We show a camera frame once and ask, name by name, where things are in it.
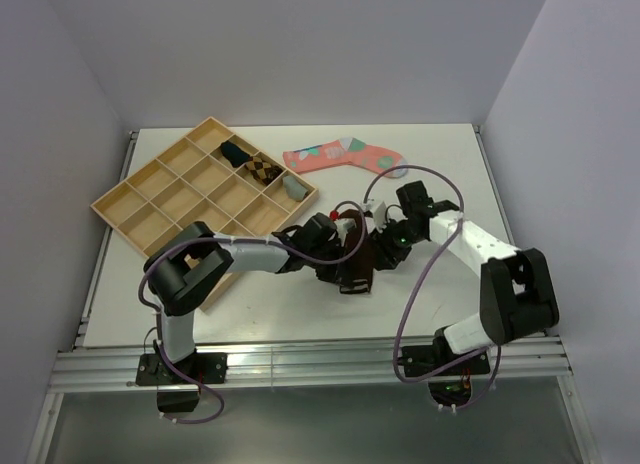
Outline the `brown striped sock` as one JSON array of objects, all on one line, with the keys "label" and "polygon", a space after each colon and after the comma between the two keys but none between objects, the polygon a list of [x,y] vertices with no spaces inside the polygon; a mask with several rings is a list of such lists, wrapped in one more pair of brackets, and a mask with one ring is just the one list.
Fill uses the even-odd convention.
[{"label": "brown striped sock", "polygon": [[339,218],[351,219],[355,224],[344,238],[344,254],[349,254],[356,247],[362,233],[365,236],[357,252],[349,260],[338,265],[339,291],[346,295],[368,294],[373,284],[374,251],[368,242],[367,225],[362,223],[361,216],[355,209],[341,212]]}]

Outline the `grey sock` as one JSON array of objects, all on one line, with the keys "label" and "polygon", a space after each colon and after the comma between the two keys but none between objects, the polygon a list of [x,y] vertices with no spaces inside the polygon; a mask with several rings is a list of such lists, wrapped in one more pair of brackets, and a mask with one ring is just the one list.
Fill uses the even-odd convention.
[{"label": "grey sock", "polygon": [[294,176],[287,175],[282,179],[287,196],[295,202],[302,202],[308,195],[308,189]]}]

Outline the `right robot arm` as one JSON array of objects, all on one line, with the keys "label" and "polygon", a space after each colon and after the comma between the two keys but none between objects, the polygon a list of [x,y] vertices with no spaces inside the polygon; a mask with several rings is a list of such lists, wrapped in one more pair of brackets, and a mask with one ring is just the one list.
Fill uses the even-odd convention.
[{"label": "right robot arm", "polygon": [[435,367],[452,374],[468,353],[507,344],[551,328],[559,308],[544,254],[519,249],[464,218],[449,200],[431,198],[424,184],[411,182],[396,191],[403,218],[387,216],[383,203],[369,204],[375,230],[369,234],[377,270],[396,268],[422,241],[451,252],[479,278],[478,311],[436,332]]}]

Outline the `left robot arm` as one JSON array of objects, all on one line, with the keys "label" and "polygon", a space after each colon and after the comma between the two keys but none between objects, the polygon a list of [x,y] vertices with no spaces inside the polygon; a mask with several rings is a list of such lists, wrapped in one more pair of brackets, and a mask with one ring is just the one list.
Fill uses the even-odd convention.
[{"label": "left robot arm", "polygon": [[159,372],[183,383],[195,370],[195,311],[219,282],[233,274],[285,274],[304,267],[331,276],[347,253],[335,223],[316,214],[304,225],[264,236],[229,235],[196,221],[156,251],[143,266],[142,304],[156,313]]}]

